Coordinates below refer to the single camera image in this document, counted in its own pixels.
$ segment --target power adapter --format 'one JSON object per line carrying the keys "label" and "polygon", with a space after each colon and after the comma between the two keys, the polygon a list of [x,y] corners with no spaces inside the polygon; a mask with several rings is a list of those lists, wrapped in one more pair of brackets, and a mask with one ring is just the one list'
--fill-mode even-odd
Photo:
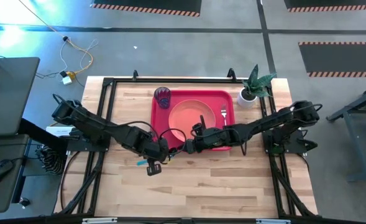
{"label": "power adapter", "polygon": [[72,83],[72,79],[69,76],[63,78],[64,85],[69,85]]}

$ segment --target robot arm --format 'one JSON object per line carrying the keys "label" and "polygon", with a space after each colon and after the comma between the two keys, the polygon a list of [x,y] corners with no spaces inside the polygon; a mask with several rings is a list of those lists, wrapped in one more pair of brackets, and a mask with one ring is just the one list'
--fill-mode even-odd
{"label": "robot arm", "polygon": [[[75,126],[92,144],[101,144],[110,136],[123,148],[147,159],[149,162],[148,175],[155,175],[162,171],[160,164],[155,164],[155,162],[163,162],[169,157],[170,149],[167,141],[166,139],[154,141],[150,132],[128,125],[143,123],[142,121],[117,125],[89,112],[82,107],[79,101],[65,101],[57,95],[53,95],[53,97],[59,103],[52,115],[55,121]],[[309,101],[298,101],[252,123],[232,124],[224,126],[223,129],[206,128],[203,122],[198,123],[193,126],[196,136],[194,139],[188,139],[180,150],[191,154],[221,146],[242,147],[243,143],[254,134],[270,129],[273,129],[273,133],[275,132],[274,142],[282,142],[299,127],[314,125],[319,120],[315,106],[317,105],[313,105]]]}

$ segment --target orange striped tape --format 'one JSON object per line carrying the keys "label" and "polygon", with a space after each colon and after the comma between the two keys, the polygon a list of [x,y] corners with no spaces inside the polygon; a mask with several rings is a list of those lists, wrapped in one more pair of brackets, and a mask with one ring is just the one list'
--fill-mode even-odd
{"label": "orange striped tape", "polygon": [[360,78],[366,77],[366,72],[308,72],[311,78]]}
{"label": "orange striped tape", "polygon": [[314,42],[314,41],[307,41],[307,42],[299,42],[299,45],[311,45],[311,44],[319,44],[319,45],[322,45],[322,44],[330,44],[330,45],[344,45],[344,44],[347,44],[347,45],[352,45],[352,44],[362,44],[362,45],[366,45],[366,42],[364,41],[352,41],[352,42]]}
{"label": "orange striped tape", "polygon": [[156,13],[156,14],[199,17],[198,12],[179,11],[179,10],[153,9],[153,8],[134,7],[134,6],[116,6],[116,5],[110,5],[110,4],[92,4],[91,7],[96,8],[96,9],[111,9],[111,10],[122,10],[122,11],[132,11],[132,12],[150,12],[150,13]]}
{"label": "orange striped tape", "polygon": [[325,6],[325,7],[294,7],[288,9],[289,12],[326,12],[326,11],[349,11],[366,10],[366,5],[362,6]]}

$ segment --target silver fork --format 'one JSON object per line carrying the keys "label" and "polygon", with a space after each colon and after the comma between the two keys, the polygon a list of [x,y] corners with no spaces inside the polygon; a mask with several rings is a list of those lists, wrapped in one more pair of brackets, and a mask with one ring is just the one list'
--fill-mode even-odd
{"label": "silver fork", "polygon": [[221,105],[221,115],[224,117],[224,125],[227,125],[227,110],[226,110],[226,105]]}

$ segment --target red tray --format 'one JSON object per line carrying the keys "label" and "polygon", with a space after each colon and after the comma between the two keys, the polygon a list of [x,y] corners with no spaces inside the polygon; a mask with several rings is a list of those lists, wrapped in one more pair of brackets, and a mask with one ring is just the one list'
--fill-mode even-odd
{"label": "red tray", "polygon": [[[221,106],[226,105],[227,108],[227,125],[235,123],[234,106],[232,105],[231,95],[222,90],[171,90],[170,107],[169,109],[161,109],[155,98],[152,98],[152,111],[151,111],[151,125],[157,133],[162,133],[169,128],[169,114],[170,111],[179,102],[185,100],[200,100],[206,103],[214,112],[216,117],[216,127],[222,128],[224,126],[224,118],[221,115]],[[178,140],[171,131],[168,131],[163,135],[167,139],[169,148],[178,147],[183,144]],[[219,147],[214,148],[216,151],[229,150],[231,147]]]}

